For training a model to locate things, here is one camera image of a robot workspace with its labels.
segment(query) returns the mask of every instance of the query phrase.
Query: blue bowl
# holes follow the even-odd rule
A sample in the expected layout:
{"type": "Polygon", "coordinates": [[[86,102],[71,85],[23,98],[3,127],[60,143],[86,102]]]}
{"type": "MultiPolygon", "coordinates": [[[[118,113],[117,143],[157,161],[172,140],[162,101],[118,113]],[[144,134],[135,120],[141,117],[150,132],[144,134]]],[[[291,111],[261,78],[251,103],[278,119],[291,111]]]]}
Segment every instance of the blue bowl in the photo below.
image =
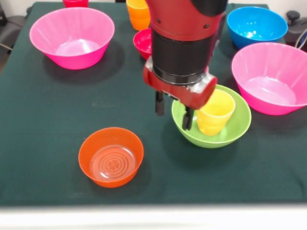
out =
{"type": "Polygon", "coordinates": [[[237,48],[259,42],[278,42],[288,31],[286,20],[261,7],[242,7],[229,13],[227,25],[237,48]]]}

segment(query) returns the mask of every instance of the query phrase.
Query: green table cover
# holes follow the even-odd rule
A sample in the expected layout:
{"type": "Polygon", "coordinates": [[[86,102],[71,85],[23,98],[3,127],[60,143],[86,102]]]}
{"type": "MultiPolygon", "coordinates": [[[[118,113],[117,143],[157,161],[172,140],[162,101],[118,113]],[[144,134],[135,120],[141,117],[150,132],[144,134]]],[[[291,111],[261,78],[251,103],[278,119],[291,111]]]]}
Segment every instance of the green table cover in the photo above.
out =
{"type": "MultiPolygon", "coordinates": [[[[227,12],[241,6],[229,4],[227,12]]],[[[114,20],[116,31],[89,69],[62,69],[32,46],[32,24],[62,7],[34,4],[0,77],[2,207],[306,201],[307,109],[284,116],[252,111],[250,129],[233,144],[193,146],[172,120],[171,99],[163,117],[154,112],[154,90],[143,82],[144,60],[133,46],[136,31],[125,4],[90,4],[114,20]],[[78,165],[82,142],[105,127],[127,128],[144,145],[139,172],[120,188],[97,186],[78,165]]],[[[225,25],[210,72],[238,91],[235,53],[225,25]]]]}

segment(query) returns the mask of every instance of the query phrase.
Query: cup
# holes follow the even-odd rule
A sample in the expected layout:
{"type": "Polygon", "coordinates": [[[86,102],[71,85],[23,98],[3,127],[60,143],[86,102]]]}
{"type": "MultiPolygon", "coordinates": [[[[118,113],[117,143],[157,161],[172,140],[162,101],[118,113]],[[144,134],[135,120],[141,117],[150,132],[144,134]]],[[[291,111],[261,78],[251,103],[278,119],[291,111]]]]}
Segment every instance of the cup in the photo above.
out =
{"type": "Polygon", "coordinates": [[[197,125],[206,136],[215,136],[223,130],[236,108],[233,97],[215,89],[208,102],[197,110],[197,125]]]}
{"type": "Polygon", "coordinates": [[[63,0],[65,7],[88,7],[89,0],[63,0]]]}
{"type": "Polygon", "coordinates": [[[126,5],[132,27],[137,31],[148,28],[150,24],[150,14],[146,1],[127,0],[126,5]]]}

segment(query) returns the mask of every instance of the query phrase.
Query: red robot arm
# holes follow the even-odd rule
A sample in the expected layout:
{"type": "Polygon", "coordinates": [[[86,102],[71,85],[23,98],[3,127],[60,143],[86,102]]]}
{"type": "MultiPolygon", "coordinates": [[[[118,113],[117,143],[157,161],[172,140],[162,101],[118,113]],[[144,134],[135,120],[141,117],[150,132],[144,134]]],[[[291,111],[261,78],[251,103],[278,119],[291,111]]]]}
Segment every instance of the red robot arm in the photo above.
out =
{"type": "Polygon", "coordinates": [[[217,78],[206,72],[220,39],[227,0],[146,0],[152,28],[152,56],[144,81],[156,90],[156,113],[164,114],[164,94],[186,106],[184,130],[195,109],[209,100],[217,78]]]}

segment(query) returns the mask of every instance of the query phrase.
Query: orange cup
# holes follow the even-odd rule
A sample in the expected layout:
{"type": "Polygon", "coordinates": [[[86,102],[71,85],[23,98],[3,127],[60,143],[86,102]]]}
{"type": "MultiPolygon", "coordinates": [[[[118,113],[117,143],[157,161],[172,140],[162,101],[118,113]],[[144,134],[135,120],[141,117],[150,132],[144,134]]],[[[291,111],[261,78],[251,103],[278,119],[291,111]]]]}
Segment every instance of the orange cup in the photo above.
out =
{"type": "Polygon", "coordinates": [[[134,133],[110,127],[94,132],[84,141],[79,166],[96,184],[115,188],[133,179],[143,157],[142,142],[134,133]]]}
{"type": "Polygon", "coordinates": [[[132,27],[137,31],[148,28],[150,24],[150,14],[146,1],[127,0],[126,5],[132,27]]]}

